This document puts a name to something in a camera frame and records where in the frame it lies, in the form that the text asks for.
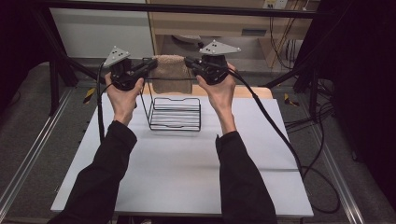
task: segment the metal rail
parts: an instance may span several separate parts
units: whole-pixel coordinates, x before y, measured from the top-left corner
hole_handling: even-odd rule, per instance
[[[308,102],[305,100],[304,97],[300,95],[298,96],[298,98],[305,114],[309,117],[310,113],[308,109]],[[315,135],[315,139],[318,146],[320,146],[321,133],[318,125],[312,126],[311,130]],[[342,205],[344,206],[344,210],[346,212],[346,216],[349,219],[349,222],[351,224],[364,224],[364,219],[363,216],[361,215],[361,210],[356,204],[355,199],[353,198],[353,195],[350,192],[349,187],[347,186],[347,182],[345,181],[344,176],[342,175],[340,168],[337,165],[337,162],[332,156],[332,153],[329,147],[327,146],[326,142],[324,142],[323,144],[324,146],[323,146],[322,158],[329,171],[329,175],[332,179],[332,182],[337,187],[338,193],[340,194],[340,200]]]
[[[302,10],[279,10],[266,8],[246,7],[209,7],[209,6],[185,6],[168,4],[140,4],[140,3],[114,3],[114,2],[90,2],[90,1],[66,1],[66,0],[37,0],[36,4],[42,7],[73,8],[90,10],[115,10],[115,11],[143,11],[143,12],[173,12],[190,14],[216,14],[235,16],[257,17],[281,17],[316,19],[334,16],[333,12],[302,11]]]
[[[40,134],[38,135],[37,139],[33,143],[32,147],[30,148],[29,152],[27,153],[25,159],[21,163],[18,171],[13,176],[12,180],[9,182],[5,192],[0,198],[0,223],[3,222],[3,219],[6,217],[6,214],[14,202],[15,198],[17,197],[18,192],[20,191],[24,181],[26,180],[27,176],[29,175],[32,167],[35,165],[35,161],[37,160],[38,156],[44,145],[46,144],[47,140],[49,139],[52,130],[54,129],[55,125],[57,124],[59,117],[64,112],[64,109],[68,103],[71,93],[73,89],[70,88],[68,91],[64,93],[62,96],[60,106],[56,113],[49,117],[46,124],[44,125],[43,129],[41,130]]]

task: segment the controller cable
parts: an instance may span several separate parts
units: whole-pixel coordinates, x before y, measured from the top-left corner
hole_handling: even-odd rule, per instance
[[[334,209],[332,210],[324,210],[324,209],[320,209],[317,206],[314,206],[313,204],[312,207],[314,209],[316,209],[317,211],[321,212],[321,213],[325,213],[325,214],[333,214],[335,212],[337,212],[340,208],[341,205],[341,201],[340,201],[340,196],[334,186],[334,184],[328,179],[326,178],[326,176],[324,176],[321,172],[319,172],[317,169],[314,169],[312,166],[314,165],[314,163],[318,160],[319,155],[321,154],[321,152],[323,151],[323,145],[324,145],[324,130],[323,130],[323,124],[321,122],[321,113],[322,113],[322,109],[325,107],[322,106],[320,108],[319,111],[319,115],[318,115],[318,119],[319,119],[319,125],[320,125],[320,129],[322,130],[322,137],[321,137],[321,144],[320,144],[320,149],[319,152],[317,153],[317,156],[311,161],[311,163],[308,166],[302,166],[300,163],[300,159],[296,153],[296,151],[294,150],[293,146],[291,145],[291,143],[288,141],[288,139],[286,138],[286,136],[279,130],[279,128],[276,126],[276,124],[274,123],[274,121],[271,119],[270,115],[268,114],[268,112],[265,110],[264,106],[262,105],[262,101],[260,100],[260,98],[257,96],[257,94],[253,91],[253,89],[250,88],[250,86],[246,83],[246,81],[244,79],[242,79],[241,75],[237,72],[234,71],[231,68],[224,68],[224,67],[219,67],[218,65],[215,64],[211,64],[213,66],[216,66],[220,71],[223,72],[227,72],[228,74],[230,74],[231,76],[235,77],[236,79],[238,79],[239,81],[241,81],[249,90],[249,92],[252,94],[253,99],[256,101],[258,107],[260,108],[260,110],[262,111],[262,113],[264,114],[264,116],[267,118],[268,122],[273,126],[273,128],[275,129],[275,131],[279,134],[279,136],[282,138],[282,140],[285,142],[285,144],[288,146],[291,154],[294,156],[294,159],[296,160],[296,164],[297,164],[297,168],[300,172],[300,175],[303,179],[303,181],[305,180],[305,177],[307,175],[307,173],[312,170],[314,173],[316,173],[317,175],[319,175],[320,177],[322,177],[330,186],[331,188],[334,190],[335,192],[335,196],[337,198],[337,205],[335,206]]]
[[[102,61],[102,63],[100,64],[98,73],[96,76],[96,103],[98,106],[98,124],[99,124],[100,143],[102,143],[103,140],[105,139],[105,125],[103,123],[102,95],[107,90],[107,88],[109,86],[111,86],[111,84],[110,84],[102,92],[100,91],[100,77],[101,77],[100,75],[102,73],[102,68],[103,68],[103,65],[105,64],[105,61],[106,60]]]
[[[271,126],[274,128],[274,130],[276,131],[276,133],[280,136],[280,138],[282,138],[282,140],[285,142],[286,146],[288,146],[291,154],[293,155],[296,164],[297,164],[297,168],[298,171],[300,173],[301,176],[303,176],[303,171],[302,171],[302,165],[300,163],[300,159],[298,158],[298,155],[296,153],[296,151],[294,150],[293,146],[291,145],[291,143],[289,142],[289,140],[286,138],[285,134],[283,134],[279,128],[276,126],[275,122],[272,120],[271,116],[268,114],[268,112],[265,110],[262,101],[260,100],[259,96],[253,91],[253,89],[250,88],[250,86],[246,83],[246,81],[244,79],[242,79],[241,75],[239,75],[239,73],[237,71],[234,71],[233,69],[227,67],[219,67],[216,64],[210,64],[213,66],[216,66],[217,68],[219,68],[220,71],[223,71],[225,73],[230,74],[231,76],[235,77],[236,79],[238,79],[239,81],[241,81],[248,89],[248,91],[251,93],[253,99],[256,101],[257,106],[259,107],[260,111],[264,114],[265,118],[268,120],[268,122],[271,124]]]

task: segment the black controller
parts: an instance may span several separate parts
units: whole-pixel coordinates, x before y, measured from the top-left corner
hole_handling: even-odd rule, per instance
[[[130,91],[134,88],[137,80],[149,76],[149,71],[158,65],[157,59],[144,58],[137,66],[132,65],[131,59],[124,59],[110,66],[111,81],[113,85],[122,91]]]
[[[203,77],[207,85],[216,85],[228,75],[228,64],[224,55],[203,55],[201,59],[186,57],[184,63],[192,69],[195,76]]]

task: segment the person's left hand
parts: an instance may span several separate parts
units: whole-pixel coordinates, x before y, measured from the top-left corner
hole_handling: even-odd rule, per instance
[[[110,85],[110,73],[105,75],[105,79],[106,85]],[[140,91],[143,88],[143,82],[144,79],[139,78],[134,85],[134,88],[130,91],[121,91],[113,85],[107,88],[107,96],[110,99],[114,110],[114,120],[128,126],[136,105],[136,97],[140,94]]]

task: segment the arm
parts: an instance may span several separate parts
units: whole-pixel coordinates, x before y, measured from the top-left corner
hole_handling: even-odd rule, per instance
[[[225,223],[276,223],[274,204],[239,133],[226,133],[217,138],[216,147]]]
[[[110,75],[105,76],[110,85]],[[99,146],[92,164],[79,172],[64,210],[49,223],[107,223],[113,216],[120,181],[128,168],[129,155],[136,136],[128,129],[136,96],[143,85],[141,78],[131,91],[109,86],[107,95],[114,110],[114,121]]]
[[[249,157],[236,130],[232,103],[235,82],[227,76],[221,83],[209,86],[197,76],[215,109],[223,136],[217,138],[219,155],[222,216],[227,224],[276,223],[276,211],[262,176]]]

